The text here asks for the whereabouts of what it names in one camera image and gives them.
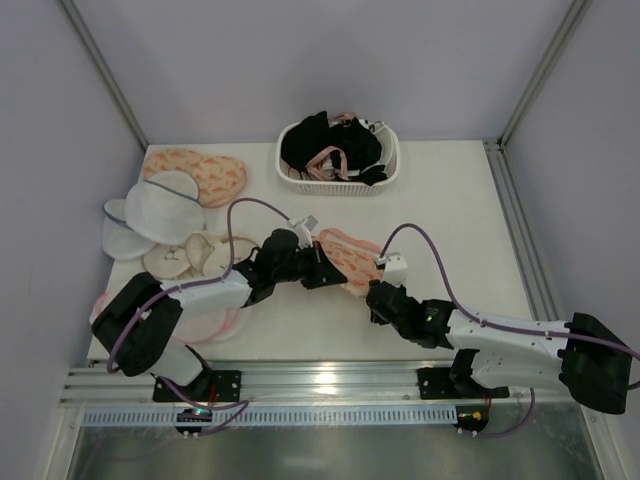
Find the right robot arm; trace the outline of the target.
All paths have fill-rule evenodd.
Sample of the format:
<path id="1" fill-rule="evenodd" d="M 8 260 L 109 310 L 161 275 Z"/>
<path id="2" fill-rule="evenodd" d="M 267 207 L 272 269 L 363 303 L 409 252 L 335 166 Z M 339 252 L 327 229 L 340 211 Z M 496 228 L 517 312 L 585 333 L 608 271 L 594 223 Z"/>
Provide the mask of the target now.
<path id="1" fill-rule="evenodd" d="M 405 287 L 373 281 L 371 320 L 426 349 L 454 353 L 449 377 L 471 398 L 507 387 L 554 390 L 605 414 L 626 410 L 632 353 L 592 315 L 532 322 L 467 312 L 447 300 L 418 301 Z"/>

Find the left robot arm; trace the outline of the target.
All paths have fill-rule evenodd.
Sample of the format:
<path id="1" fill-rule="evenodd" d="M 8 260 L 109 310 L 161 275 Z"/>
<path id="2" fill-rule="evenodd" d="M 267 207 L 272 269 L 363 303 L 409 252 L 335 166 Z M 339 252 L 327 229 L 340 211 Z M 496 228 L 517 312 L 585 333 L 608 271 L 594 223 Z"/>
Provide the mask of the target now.
<path id="1" fill-rule="evenodd" d="M 93 336 L 109 353 L 108 370 L 127 377 L 150 373 L 196 399 L 215 373 L 193 348 L 173 338 L 182 321 L 223 310 L 243 309 L 270 297 L 280 283 L 313 290 L 347 282 L 317 241 L 299 243 L 291 230 L 277 229 L 227 275 L 185 283 L 135 275 L 91 323 Z"/>

